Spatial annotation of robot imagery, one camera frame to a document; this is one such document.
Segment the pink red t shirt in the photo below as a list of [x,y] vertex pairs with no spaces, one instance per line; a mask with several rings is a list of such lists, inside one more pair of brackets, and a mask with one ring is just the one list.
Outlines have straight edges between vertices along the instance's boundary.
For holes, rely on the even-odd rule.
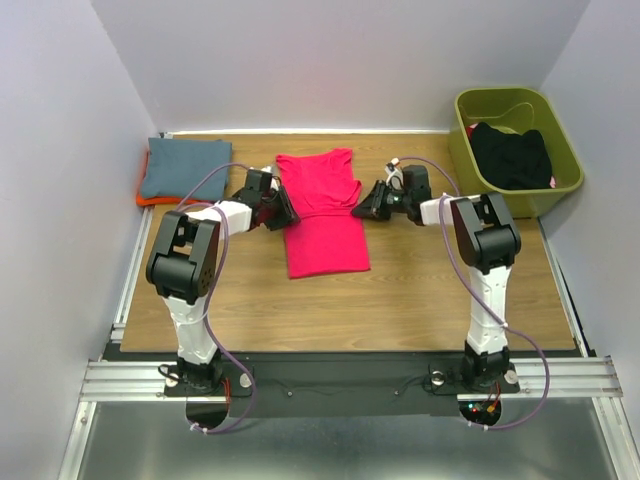
[[299,216],[298,223],[284,230],[291,279],[370,269],[364,226],[351,214],[362,190],[352,157],[349,148],[276,157],[282,185]]

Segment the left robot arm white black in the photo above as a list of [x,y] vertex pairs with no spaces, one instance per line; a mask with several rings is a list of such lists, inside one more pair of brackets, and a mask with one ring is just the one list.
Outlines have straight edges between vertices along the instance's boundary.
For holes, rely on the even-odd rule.
[[177,361],[162,367],[171,387],[215,392],[223,385],[221,347],[207,319],[209,302],[221,276],[230,237],[259,226],[281,230],[299,222],[274,169],[249,169],[231,198],[179,206],[162,217],[146,266],[146,279],[169,310],[178,341]]

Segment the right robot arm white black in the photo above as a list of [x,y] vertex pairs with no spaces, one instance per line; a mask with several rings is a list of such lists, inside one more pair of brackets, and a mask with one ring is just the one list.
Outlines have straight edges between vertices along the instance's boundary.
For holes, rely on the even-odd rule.
[[460,366],[463,384],[482,390],[510,369],[505,319],[507,284],[521,236],[502,195],[432,197],[428,171],[419,165],[385,167],[351,214],[387,221],[400,213],[418,226],[441,228],[456,274],[470,293],[471,319]]

